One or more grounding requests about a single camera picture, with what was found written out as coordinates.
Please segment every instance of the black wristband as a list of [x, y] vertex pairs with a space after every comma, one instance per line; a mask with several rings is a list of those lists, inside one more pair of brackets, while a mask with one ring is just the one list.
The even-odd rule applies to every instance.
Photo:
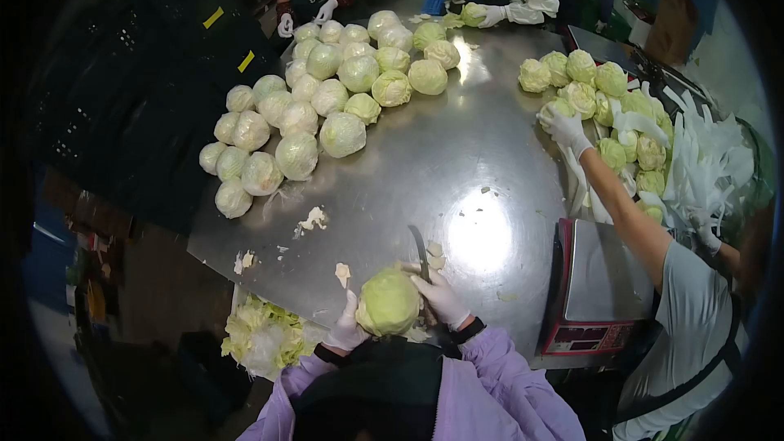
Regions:
[[469, 323], [468, 327], [460, 331], [451, 332], [450, 335], [452, 336], [452, 341], [456, 345], [461, 345], [482, 332], [485, 327], [485, 323], [482, 322], [479, 317], [474, 317], [474, 322]]

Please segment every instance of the stainless steel table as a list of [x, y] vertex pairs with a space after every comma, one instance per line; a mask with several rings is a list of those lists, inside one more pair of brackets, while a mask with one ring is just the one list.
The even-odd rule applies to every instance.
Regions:
[[[245, 216], [225, 219], [213, 202], [215, 179], [204, 191], [188, 251], [250, 291], [329, 326], [345, 305], [335, 264], [350, 266], [350, 287], [359, 292], [377, 270], [417, 260], [406, 228], [413, 223], [443, 245], [444, 274], [471, 310], [508, 329], [517, 350], [532, 359], [556, 222], [566, 214], [566, 176], [554, 160], [557, 147], [535, 123], [542, 95], [523, 92], [517, 75], [524, 59], [563, 51], [561, 37], [526, 27], [466, 27], [449, 37], [462, 60], [449, 71], [443, 94], [414, 92], [406, 105], [384, 109], [358, 153], [339, 160], [322, 153], [303, 200], [275, 201], [267, 220], [266, 197], [257, 197]], [[274, 153], [277, 143], [275, 137], [263, 150]], [[317, 205], [329, 217], [327, 229], [293, 240], [297, 222]], [[290, 248], [281, 254], [277, 246]], [[234, 260], [246, 250], [260, 262], [238, 276]], [[499, 298], [513, 294], [511, 301]], [[555, 366], [548, 360], [535, 365]]]

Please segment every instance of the cardboard box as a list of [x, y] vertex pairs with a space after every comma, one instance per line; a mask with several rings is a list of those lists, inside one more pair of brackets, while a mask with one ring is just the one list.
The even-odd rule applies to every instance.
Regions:
[[699, 13], [691, 0], [659, 0], [645, 53], [668, 65], [682, 65], [688, 59]]

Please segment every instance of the yellow label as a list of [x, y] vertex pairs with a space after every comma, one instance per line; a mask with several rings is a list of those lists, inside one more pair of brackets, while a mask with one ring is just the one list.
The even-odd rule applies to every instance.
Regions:
[[239, 70], [241, 74], [242, 74], [243, 72], [245, 72], [245, 69], [247, 69], [247, 68], [248, 68], [248, 64], [250, 63], [250, 61], [251, 61], [251, 60], [252, 60], [252, 59], [253, 59], [255, 56], [256, 56], [256, 55], [255, 55], [255, 54], [253, 54], [253, 50], [250, 50], [250, 51], [248, 52], [248, 56], [246, 56], [246, 57], [245, 57], [245, 60], [243, 60], [243, 61], [242, 61], [242, 63], [240, 64], [240, 66], [239, 66], [239, 67], [237, 67], [237, 70]]

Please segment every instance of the hand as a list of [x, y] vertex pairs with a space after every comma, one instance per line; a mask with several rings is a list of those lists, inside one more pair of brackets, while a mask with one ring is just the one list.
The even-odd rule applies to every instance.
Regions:
[[316, 19], [314, 19], [313, 22], [315, 22], [316, 24], [324, 24], [328, 20], [332, 19], [332, 13], [337, 8], [338, 8], [337, 0], [327, 0], [324, 3], [324, 5], [321, 6], [321, 9], [318, 10]]
[[552, 117], [545, 116], [542, 112], [539, 112], [536, 113], [536, 119], [542, 123], [544, 131], [549, 133], [555, 142], [572, 149], [575, 159], [579, 162], [583, 152], [593, 146], [583, 132], [583, 121], [580, 119], [580, 113], [575, 113], [573, 117], [568, 118], [552, 105], [548, 105], [546, 110]]
[[294, 34], [294, 19], [292, 15], [286, 12], [281, 15], [281, 23], [278, 24], [278, 36], [281, 38], [290, 38]]
[[480, 28], [489, 28], [498, 24], [502, 19], [506, 19], [506, 7], [500, 5], [486, 5], [487, 12], [478, 13], [474, 18], [481, 18], [484, 16], [485, 20], [479, 23]]
[[[404, 264], [403, 270], [419, 274], [422, 272], [422, 266], [412, 262]], [[428, 268], [428, 270], [430, 271], [430, 281], [433, 284], [426, 283], [419, 276], [411, 276], [411, 281], [416, 286], [416, 289], [430, 302], [430, 306], [433, 307], [433, 311], [436, 312], [438, 318], [446, 323], [450, 330], [459, 329], [471, 314], [471, 311], [463, 305], [463, 302], [457, 297], [447, 280], [438, 271], [433, 268]]]

